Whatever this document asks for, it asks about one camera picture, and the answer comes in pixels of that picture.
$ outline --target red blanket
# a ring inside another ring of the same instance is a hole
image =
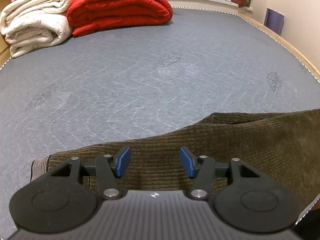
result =
[[[77,37],[115,27],[163,24],[172,15],[167,0],[74,0],[67,19]]]

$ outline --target white blanket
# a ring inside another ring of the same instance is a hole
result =
[[[10,53],[15,58],[35,49],[57,45],[71,34],[72,27],[65,15],[43,13],[13,21],[5,40],[12,44]]]
[[[60,14],[65,12],[73,0],[16,0],[7,5],[0,15],[0,32],[6,35],[9,26],[19,18],[50,13]]]

